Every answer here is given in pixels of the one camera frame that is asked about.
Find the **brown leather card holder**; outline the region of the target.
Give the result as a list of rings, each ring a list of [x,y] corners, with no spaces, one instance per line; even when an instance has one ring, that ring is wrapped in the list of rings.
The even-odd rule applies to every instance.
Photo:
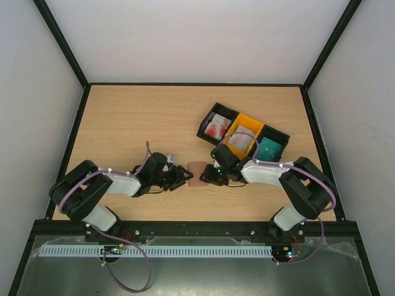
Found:
[[[203,187],[207,183],[200,180],[202,173],[207,166],[206,162],[189,162],[188,171],[193,174],[193,177],[188,180],[189,187]]]

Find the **yellow bin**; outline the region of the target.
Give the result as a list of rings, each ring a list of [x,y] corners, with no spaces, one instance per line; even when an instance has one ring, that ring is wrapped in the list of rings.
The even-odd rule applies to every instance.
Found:
[[[225,139],[223,143],[239,159],[243,159],[256,146],[255,139],[257,139],[263,127],[262,122],[240,113],[225,134],[226,136],[230,135],[230,137]]]

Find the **black bin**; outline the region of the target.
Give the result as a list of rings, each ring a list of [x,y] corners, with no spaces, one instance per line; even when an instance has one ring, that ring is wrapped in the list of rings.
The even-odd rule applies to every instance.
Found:
[[[239,112],[216,102],[201,122],[197,137],[218,145],[238,115]]]
[[[289,135],[269,125],[264,125],[257,137],[259,148],[256,159],[265,162],[279,162],[289,139]]]

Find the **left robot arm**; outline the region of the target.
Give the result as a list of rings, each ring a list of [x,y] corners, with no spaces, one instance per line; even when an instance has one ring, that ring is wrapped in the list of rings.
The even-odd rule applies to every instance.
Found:
[[[174,191],[193,178],[171,156],[154,152],[146,154],[141,165],[126,173],[98,167],[85,160],[55,183],[49,190],[58,211],[72,221],[82,221],[101,231],[109,231],[119,217],[108,207],[100,205],[106,194],[141,197],[152,187],[161,192]]]

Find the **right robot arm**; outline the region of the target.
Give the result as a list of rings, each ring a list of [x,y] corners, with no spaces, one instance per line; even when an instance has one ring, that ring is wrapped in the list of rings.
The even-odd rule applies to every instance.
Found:
[[[336,186],[306,157],[293,162],[265,162],[252,157],[239,159],[225,144],[211,152],[213,164],[208,164],[200,180],[216,186],[228,186],[230,181],[243,184],[268,184],[282,188],[290,204],[279,209],[268,223],[270,237],[285,240],[291,230],[307,220],[316,220],[321,213],[336,206]]]

